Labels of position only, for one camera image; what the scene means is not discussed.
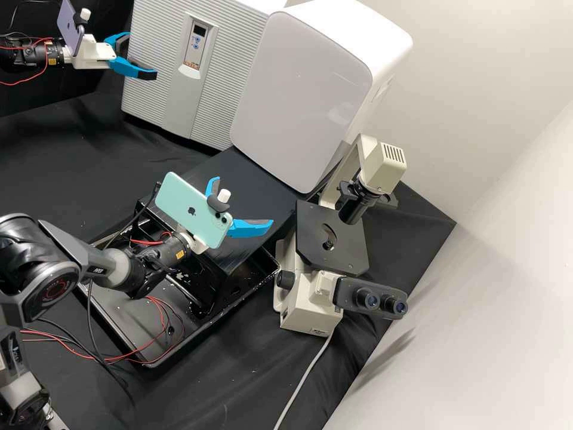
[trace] display screen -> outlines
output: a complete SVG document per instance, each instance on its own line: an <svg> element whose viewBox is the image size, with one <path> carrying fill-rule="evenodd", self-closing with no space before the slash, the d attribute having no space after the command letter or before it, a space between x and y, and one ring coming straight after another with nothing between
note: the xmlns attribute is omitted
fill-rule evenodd
<svg viewBox="0 0 573 430"><path fill-rule="evenodd" d="M207 30L204 29L203 27L199 27L198 25L196 25L193 28L193 33L195 33L196 35L199 35L201 37L205 37L205 33L207 33Z"/></svg>

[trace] control panel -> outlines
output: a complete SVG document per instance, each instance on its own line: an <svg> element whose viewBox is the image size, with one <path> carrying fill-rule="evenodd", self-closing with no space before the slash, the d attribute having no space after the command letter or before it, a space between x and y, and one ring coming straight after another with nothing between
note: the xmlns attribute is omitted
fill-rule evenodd
<svg viewBox="0 0 573 430"><path fill-rule="evenodd" d="M187 51L183 64L191 67L192 69L199 70L201 68L201 59L203 58L203 51L205 50L205 41L207 40L208 28L206 25L200 23L193 23L189 41L187 43Z"/></svg>

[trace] clamp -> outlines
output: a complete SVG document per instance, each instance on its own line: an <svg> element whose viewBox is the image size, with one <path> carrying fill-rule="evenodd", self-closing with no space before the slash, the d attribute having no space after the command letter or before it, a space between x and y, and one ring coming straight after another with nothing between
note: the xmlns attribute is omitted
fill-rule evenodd
<svg viewBox="0 0 573 430"><path fill-rule="evenodd" d="M215 176L209 180L207 187L205 188L207 203L215 212L225 212L230 207L226 202L222 203L217 199L220 182L221 178L219 176ZM227 236L232 238L260 237L267 234L272 225L273 220L268 219L234 219L229 231L227 232Z"/></svg>

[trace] ventilation grille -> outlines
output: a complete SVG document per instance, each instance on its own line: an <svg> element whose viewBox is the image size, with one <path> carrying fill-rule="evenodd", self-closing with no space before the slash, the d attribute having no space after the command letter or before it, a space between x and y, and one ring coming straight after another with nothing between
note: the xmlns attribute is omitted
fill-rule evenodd
<svg viewBox="0 0 573 430"><path fill-rule="evenodd" d="M384 143L383 145L384 145L384 154L386 155L387 158L390 158L402 164L406 163L406 158L404 157L404 153L400 148L388 145L386 143Z"/></svg>
<svg viewBox="0 0 573 430"><path fill-rule="evenodd" d="M231 145L229 130L267 15L235 0L135 0L130 57L158 70L156 81L126 79L122 109L162 125L171 75L179 67L185 12L219 26L191 139L217 149Z"/></svg>

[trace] white cable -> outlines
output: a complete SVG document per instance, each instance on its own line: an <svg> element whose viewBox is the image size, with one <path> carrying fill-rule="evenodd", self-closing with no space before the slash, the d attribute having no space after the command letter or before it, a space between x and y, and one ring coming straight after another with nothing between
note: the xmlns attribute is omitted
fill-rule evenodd
<svg viewBox="0 0 573 430"><path fill-rule="evenodd" d="M279 427L282 424L282 421L285 419L285 416L287 415L288 410L290 409L292 402L294 402L294 399L297 397L298 392L300 391L300 389L302 388L304 381L306 380L307 376L309 375L310 371L312 370L312 368L315 366L316 362L318 361L318 359L321 357L322 353L324 352L324 350L326 349L326 347L328 346L328 344L330 343L330 339L332 338L332 334L334 333L334 330L330 333L330 335L326 338L326 342L324 342L324 345L322 345L321 350L318 352L318 354L316 354L316 356L312 359L312 361L310 362L308 368L306 369L306 372L304 372L303 377L300 379L300 382L297 385L297 389L294 391L294 393L292 393L291 398L289 399L287 405L285 406L285 408L282 410L281 416L279 416L278 421L275 424L275 427L273 428L273 430L279 430Z"/></svg>

